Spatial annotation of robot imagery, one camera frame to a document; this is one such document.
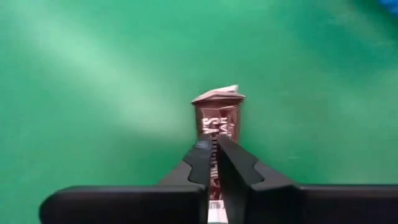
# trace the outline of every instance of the black plastic part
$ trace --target black plastic part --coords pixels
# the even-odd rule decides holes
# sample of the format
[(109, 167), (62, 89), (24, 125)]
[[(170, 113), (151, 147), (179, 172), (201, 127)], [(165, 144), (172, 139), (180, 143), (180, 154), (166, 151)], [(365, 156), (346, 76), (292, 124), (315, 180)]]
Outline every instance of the black plastic part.
[(398, 185), (300, 185), (228, 137), (218, 144), (230, 224), (398, 223)]
[(159, 185), (70, 187), (40, 206), (43, 224), (207, 223), (211, 141), (202, 136)]

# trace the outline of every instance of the blue object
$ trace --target blue object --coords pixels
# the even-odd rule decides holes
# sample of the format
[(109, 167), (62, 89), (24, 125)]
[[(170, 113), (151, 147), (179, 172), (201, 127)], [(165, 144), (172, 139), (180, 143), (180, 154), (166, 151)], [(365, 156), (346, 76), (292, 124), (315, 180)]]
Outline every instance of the blue object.
[(382, 4), (387, 10), (398, 17), (398, 0), (379, 0), (380, 4)]

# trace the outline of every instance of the green background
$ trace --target green background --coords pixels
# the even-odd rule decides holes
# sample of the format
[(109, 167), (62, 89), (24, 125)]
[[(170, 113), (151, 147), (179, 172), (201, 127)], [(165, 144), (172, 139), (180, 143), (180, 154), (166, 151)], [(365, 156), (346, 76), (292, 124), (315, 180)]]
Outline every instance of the green background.
[(398, 183), (398, 21), (376, 0), (0, 1), (0, 222), (57, 189), (154, 184), (190, 101), (238, 83), (240, 143), (304, 183)]

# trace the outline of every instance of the brown wrapper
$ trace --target brown wrapper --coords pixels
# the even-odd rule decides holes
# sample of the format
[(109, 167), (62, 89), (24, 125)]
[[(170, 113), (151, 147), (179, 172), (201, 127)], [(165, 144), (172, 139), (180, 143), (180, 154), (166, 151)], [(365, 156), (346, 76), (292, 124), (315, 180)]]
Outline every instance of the brown wrapper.
[(239, 104), (244, 95), (237, 93), (237, 85), (210, 90), (192, 101), (195, 105), (197, 134), (209, 134), (213, 142), (210, 167), (210, 200), (221, 200), (218, 179), (217, 135), (226, 134), (237, 142), (239, 137)]

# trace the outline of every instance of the hershey's wrapper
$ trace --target hershey's wrapper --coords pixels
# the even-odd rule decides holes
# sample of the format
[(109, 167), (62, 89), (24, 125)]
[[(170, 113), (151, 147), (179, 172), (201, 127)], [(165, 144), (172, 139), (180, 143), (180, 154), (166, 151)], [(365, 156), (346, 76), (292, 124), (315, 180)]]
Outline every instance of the hershey's wrapper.
[(218, 145), (217, 135), (226, 134), (237, 142), (239, 137), (239, 105), (244, 95), (237, 92), (238, 86), (210, 90), (196, 97), (195, 105), (197, 134), (209, 134), (213, 142), (210, 167), (210, 206), (209, 223), (227, 223), (224, 201), (221, 198), (221, 187), (218, 179)]

